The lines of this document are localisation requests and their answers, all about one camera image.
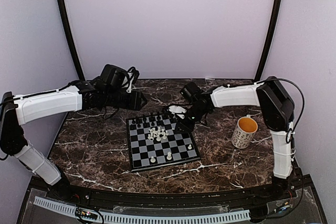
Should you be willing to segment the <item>black frame post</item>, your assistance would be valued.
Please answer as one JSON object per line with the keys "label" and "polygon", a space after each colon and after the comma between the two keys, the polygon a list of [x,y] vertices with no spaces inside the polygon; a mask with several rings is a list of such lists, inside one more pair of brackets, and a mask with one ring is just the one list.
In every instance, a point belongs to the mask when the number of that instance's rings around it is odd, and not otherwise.
{"label": "black frame post", "polygon": [[73,38],[73,35],[72,35],[70,22],[69,22],[67,10],[66,10],[65,0],[57,0],[57,4],[58,4],[58,9],[59,9],[59,13],[60,13],[61,22],[62,22],[62,27],[63,27],[64,33],[65,33],[65,36],[66,36],[66,41],[67,41],[67,44],[68,44],[68,48],[69,48],[69,51],[70,51],[72,63],[73,63],[73,66],[75,68],[77,77],[78,77],[79,80],[85,80],[85,75],[84,75],[80,60],[79,60],[79,56],[78,56],[78,53],[77,53],[75,41],[74,41],[74,38]]}
{"label": "black frame post", "polygon": [[278,15],[280,11],[280,5],[281,5],[281,0],[274,0],[273,5],[272,5],[272,11],[271,11],[271,16],[270,16],[270,21],[268,25],[268,30],[266,33],[266,38],[265,38],[265,43],[263,46],[263,50],[260,56],[260,61],[257,67],[257,71],[254,77],[254,81],[260,81],[266,66],[266,62],[269,56],[272,40],[274,37],[274,33],[276,30],[276,25],[277,25],[277,20],[278,20]]}

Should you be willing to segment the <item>left black frame post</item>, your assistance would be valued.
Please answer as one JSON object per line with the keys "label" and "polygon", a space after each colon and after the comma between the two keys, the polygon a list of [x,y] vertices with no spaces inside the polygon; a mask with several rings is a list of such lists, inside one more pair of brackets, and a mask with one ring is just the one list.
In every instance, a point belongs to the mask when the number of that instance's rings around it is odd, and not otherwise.
{"label": "left black frame post", "polygon": [[74,41],[74,38],[73,38],[73,35],[72,35],[70,22],[69,22],[67,10],[66,10],[65,0],[57,0],[57,4],[58,4],[58,9],[59,9],[59,13],[60,13],[61,22],[62,22],[62,27],[63,27],[64,33],[65,33],[65,36],[66,36],[66,41],[67,41],[67,44],[68,44],[68,48],[69,48],[69,51],[70,51],[72,63],[73,63],[73,66],[75,68],[77,77],[78,77],[79,80],[85,80],[85,75],[84,75],[80,60],[79,60],[79,56],[78,56],[78,53],[77,53],[75,41]]}

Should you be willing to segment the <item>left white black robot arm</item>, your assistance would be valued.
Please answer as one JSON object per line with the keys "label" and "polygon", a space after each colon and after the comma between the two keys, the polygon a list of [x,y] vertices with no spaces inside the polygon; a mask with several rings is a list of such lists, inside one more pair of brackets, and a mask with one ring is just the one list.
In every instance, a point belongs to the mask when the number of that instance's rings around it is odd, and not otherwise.
{"label": "left white black robot arm", "polygon": [[144,94],[133,88],[140,72],[107,64],[92,80],[74,80],[62,88],[31,94],[6,92],[1,100],[1,151],[28,167],[53,187],[63,201],[74,197],[67,177],[25,137],[24,125],[68,112],[102,110],[140,111],[147,103]]}

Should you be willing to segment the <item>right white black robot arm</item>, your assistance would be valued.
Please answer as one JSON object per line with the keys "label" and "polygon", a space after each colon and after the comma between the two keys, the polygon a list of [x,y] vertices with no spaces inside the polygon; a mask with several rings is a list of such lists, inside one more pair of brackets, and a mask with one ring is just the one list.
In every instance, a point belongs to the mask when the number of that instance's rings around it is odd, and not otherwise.
{"label": "right white black robot arm", "polygon": [[294,116],[295,103],[282,82],[282,78],[271,76],[253,84],[218,86],[207,91],[190,82],[180,91],[190,107],[169,105],[168,111],[177,117],[178,129],[192,132],[195,123],[216,108],[246,105],[260,107],[264,124],[272,137],[274,176],[286,179],[293,169],[294,134],[299,120]]}

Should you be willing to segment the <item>right black frame post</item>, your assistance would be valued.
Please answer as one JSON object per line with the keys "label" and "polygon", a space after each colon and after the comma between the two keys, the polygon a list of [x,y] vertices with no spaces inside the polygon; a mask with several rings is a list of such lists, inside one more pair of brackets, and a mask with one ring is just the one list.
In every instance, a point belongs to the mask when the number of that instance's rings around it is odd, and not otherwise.
{"label": "right black frame post", "polygon": [[271,11],[271,16],[270,16],[270,21],[268,25],[268,30],[266,33],[266,38],[265,38],[265,43],[263,46],[263,50],[260,56],[260,61],[257,67],[257,71],[254,77],[254,81],[260,81],[266,66],[266,62],[269,56],[272,40],[274,37],[274,33],[276,30],[276,25],[277,25],[277,20],[278,20],[278,15],[280,11],[280,5],[281,5],[281,0],[274,0],[273,5],[272,5],[272,11]]}

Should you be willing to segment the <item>black front rail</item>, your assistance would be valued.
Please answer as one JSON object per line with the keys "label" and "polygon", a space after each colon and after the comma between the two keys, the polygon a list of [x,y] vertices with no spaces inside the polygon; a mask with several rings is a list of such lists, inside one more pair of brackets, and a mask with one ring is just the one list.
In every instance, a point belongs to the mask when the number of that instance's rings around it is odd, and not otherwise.
{"label": "black front rail", "polygon": [[69,202],[92,208],[112,209],[115,206],[139,208],[192,208],[226,206],[234,208],[265,207],[276,200],[289,199],[292,203],[298,196],[295,188],[279,190],[269,184],[248,189],[192,194],[142,194],[121,193],[79,186],[68,187]]}

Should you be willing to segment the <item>white patterned mug yellow inside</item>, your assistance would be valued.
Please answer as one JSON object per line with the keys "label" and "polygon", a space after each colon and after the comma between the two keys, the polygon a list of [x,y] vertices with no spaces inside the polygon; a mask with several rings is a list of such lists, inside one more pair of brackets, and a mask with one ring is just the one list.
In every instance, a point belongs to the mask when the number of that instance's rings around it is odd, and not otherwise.
{"label": "white patterned mug yellow inside", "polygon": [[231,143],[235,148],[245,149],[250,145],[257,130],[258,124],[250,115],[241,117],[237,121]]}

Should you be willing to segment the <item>black grey chessboard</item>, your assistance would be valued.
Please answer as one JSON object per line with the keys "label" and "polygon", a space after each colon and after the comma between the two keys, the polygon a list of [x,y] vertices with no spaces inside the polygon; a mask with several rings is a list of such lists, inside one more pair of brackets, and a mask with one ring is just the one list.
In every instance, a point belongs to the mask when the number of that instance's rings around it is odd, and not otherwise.
{"label": "black grey chessboard", "polygon": [[[133,173],[201,159],[192,134],[175,132],[175,116],[158,112],[129,118],[126,123],[130,170]],[[148,140],[149,129],[158,127],[163,127],[169,132],[167,139],[162,139],[160,142]],[[168,152],[172,153],[170,161],[166,159]],[[150,162],[152,156],[155,158],[155,163]]]}

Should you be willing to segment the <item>white chess piece pile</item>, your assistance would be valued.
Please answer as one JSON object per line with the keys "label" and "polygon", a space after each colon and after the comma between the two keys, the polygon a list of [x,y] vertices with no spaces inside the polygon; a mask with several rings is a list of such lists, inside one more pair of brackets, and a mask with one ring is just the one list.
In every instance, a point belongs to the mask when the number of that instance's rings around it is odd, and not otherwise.
{"label": "white chess piece pile", "polygon": [[160,142],[162,139],[167,139],[167,136],[169,135],[169,132],[163,128],[158,127],[149,129],[149,134],[147,136],[147,139],[150,141],[156,140],[157,142]]}

